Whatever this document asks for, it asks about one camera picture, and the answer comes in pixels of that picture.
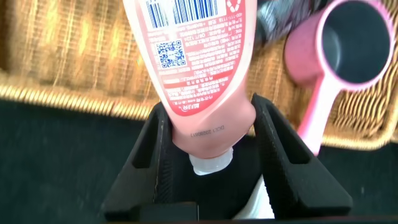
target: wicker basket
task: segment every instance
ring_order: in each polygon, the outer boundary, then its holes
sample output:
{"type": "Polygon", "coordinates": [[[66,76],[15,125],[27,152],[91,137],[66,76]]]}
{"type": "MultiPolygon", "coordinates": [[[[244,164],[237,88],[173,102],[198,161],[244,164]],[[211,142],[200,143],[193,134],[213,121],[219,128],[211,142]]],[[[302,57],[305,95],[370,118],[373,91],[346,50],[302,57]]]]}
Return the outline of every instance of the wicker basket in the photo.
{"type": "MultiPolygon", "coordinates": [[[[384,2],[397,30],[398,2],[384,2]]],[[[159,102],[121,0],[0,4],[2,99],[129,119],[146,119],[159,102]]],[[[284,42],[257,49],[249,70],[248,97],[257,92],[272,100],[297,127],[311,93],[289,80],[282,60],[284,42]]],[[[398,120],[397,49],[377,85],[339,95],[324,144],[371,150],[390,141],[398,120]]]]}

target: recycling symbol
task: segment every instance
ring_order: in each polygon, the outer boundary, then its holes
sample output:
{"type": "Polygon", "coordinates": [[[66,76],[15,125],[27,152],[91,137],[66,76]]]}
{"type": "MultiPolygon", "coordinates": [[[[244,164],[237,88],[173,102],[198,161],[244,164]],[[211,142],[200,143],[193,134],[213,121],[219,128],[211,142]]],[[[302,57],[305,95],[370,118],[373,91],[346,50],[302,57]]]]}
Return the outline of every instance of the recycling symbol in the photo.
{"type": "Polygon", "coordinates": [[[227,0],[226,5],[229,7],[229,10],[231,10],[231,12],[237,12],[239,9],[240,3],[241,3],[241,0],[236,0],[236,5],[233,6],[231,3],[231,0],[227,0]]]}

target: upside-down bottle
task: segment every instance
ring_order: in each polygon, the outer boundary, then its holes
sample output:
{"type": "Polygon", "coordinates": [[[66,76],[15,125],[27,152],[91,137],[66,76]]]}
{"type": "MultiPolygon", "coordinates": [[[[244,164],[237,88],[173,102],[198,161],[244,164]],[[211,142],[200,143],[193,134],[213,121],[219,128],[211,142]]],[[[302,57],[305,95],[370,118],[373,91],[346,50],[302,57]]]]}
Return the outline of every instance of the upside-down bottle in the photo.
{"type": "Polygon", "coordinates": [[[174,144],[196,174],[224,169],[256,117],[245,89],[257,1],[124,0],[124,8],[174,144]]]}

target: pink cup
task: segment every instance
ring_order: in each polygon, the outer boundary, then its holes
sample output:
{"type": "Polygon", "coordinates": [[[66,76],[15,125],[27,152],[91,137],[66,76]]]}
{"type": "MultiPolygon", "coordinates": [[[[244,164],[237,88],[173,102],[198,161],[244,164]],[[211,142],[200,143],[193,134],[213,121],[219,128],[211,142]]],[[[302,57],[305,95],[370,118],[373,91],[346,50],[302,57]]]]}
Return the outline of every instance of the pink cup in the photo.
{"type": "Polygon", "coordinates": [[[376,0],[335,0],[289,35],[287,70],[299,85],[314,87],[297,132],[315,155],[337,94],[375,84],[391,61],[393,40],[389,14],[376,0]]]}

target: white bottle cap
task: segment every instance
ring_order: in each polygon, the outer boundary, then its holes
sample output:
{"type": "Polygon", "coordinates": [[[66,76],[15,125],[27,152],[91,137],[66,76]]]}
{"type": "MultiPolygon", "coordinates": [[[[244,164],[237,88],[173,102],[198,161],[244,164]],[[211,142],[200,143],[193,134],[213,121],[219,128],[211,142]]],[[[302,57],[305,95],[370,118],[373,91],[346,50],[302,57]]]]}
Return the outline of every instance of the white bottle cap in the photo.
{"type": "Polygon", "coordinates": [[[189,155],[189,159],[191,160],[193,171],[197,175],[207,175],[218,172],[227,167],[232,161],[233,151],[234,150],[231,147],[228,151],[218,157],[199,159],[193,155],[189,155]]]}

